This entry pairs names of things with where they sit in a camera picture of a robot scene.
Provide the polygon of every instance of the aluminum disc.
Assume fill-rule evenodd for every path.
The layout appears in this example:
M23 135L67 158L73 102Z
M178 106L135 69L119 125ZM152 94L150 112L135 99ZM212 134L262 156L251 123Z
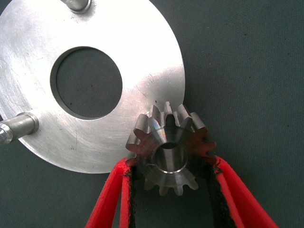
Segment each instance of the aluminum disc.
M62 59L81 47L106 53L122 77L119 103L100 118L73 113L54 85ZM21 142L54 165L88 173L109 172L126 156L138 115L168 100L176 108L185 90L179 45L148 0L93 0L85 14L59 0L13 0L0 16L0 78L0 115L39 119Z

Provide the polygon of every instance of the bevel gear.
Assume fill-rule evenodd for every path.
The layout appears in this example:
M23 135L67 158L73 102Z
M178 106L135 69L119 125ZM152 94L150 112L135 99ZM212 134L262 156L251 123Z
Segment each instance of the bevel gear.
M145 190L160 187L160 195L173 188L183 194L183 186L196 190L195 177L206 164L214 164L209 155L216 146L204 142L207 128L196 113L189 113L184 105L172 111L169 102L163 112L152 106L148 114L140 114L131 132L126 148L135 153L129 163L136 163L145 176Z

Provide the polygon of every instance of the metal surface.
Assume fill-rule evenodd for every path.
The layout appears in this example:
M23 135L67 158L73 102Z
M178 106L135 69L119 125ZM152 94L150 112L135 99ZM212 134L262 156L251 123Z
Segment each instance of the metal surface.
M31 113L20 113L16 117L0 122L0 145L8 144L39 128L38 119Z
M61 0L65 3L74 13L85 13L91 6L91 0Z
M105 52L123 82L116 108L96 119L69 110L56 88L61 60L82 47ZM39 130L20 141L68 170L109 172L126 155L125 142L140 113L151 104L170 100L177 107L183 101L178 43L148 0L94 0L85 14L74 14L58 0L13 0L0 16L0 50L1 116L33 113Z
M214 155L208 155L214 142L203 142L207 128L196 113L189 113L184 105L172 111L166 102L163 112L152 106L148 115L138 117L126 148L137 156L128 157L145 176L146 190L158 185L160 195L173 188L183 194L183 186L196 190L195 176L204 164L214 164Z

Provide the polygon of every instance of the metal pin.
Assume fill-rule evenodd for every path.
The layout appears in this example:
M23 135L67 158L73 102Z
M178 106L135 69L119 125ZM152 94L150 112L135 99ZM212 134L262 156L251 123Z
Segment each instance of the metal pin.
M91 0L61 0L74 13L85 13L91 6Z
M35 133L39 128L36 116L31 113L20 113L16 117L0 122L0 145Z

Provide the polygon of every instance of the circular hole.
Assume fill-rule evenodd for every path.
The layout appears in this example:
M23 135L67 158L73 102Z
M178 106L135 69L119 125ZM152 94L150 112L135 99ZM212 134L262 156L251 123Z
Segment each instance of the circular hole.
M117 65L107 54L77 47L62 54L54 64L51 88L68 113L92 119L105 116L116 107L123 83Z
M176 172L187 162L187 153L176 143L161 145L154 154L155 165L164 172Z

